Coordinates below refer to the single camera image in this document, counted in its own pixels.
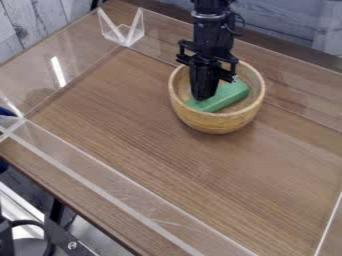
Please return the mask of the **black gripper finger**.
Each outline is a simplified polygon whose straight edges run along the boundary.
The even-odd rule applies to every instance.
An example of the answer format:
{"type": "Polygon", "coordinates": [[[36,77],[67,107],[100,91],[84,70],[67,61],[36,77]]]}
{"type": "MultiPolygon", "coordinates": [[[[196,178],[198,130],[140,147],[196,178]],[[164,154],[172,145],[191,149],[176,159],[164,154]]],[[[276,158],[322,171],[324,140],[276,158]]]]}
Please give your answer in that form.
{"type": "Polygon", "coordinates": [[[215,66],[208,66],[206,68],[204,98],[210,98],[215,95],[218,83],[219,83],[218,68],[215,66]]]}
{"type": "Polygon", "coordinates": [[[192,97],[202,101],[206,98],[206,71],[204,65],[192,63],[190,65],[190,82],[192,97]]]}

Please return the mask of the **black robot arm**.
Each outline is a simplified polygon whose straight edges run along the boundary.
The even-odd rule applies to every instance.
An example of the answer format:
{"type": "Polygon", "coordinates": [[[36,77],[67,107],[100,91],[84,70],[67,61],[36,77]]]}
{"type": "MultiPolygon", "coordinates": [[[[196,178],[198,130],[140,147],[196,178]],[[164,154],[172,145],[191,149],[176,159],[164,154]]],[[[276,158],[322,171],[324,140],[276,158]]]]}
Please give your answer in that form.
{"type": "Polygon", "coordinates": [[[194,4],[192,40],[179,40],[176,61],[190,68],[192,97],[203,101],[212,97],[220,80],[232,82],[239,59],[231,54],[236,18],[234,0],[191,0],[194,4]]]}

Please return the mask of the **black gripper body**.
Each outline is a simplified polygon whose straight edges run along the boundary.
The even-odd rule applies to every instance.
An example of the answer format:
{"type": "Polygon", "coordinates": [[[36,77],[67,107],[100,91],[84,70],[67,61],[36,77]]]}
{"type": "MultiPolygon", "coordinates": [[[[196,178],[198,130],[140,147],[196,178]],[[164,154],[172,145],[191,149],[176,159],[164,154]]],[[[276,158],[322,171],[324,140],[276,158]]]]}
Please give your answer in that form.
{"type": "Polygon", "coordinates": [[[236,75],[238,58],[223,47],[196,46],[192,41],[180,40],[176,61],[190,67],[192,63],[215,66],[219,71],[219,80],[232,82],[236,75]]]}

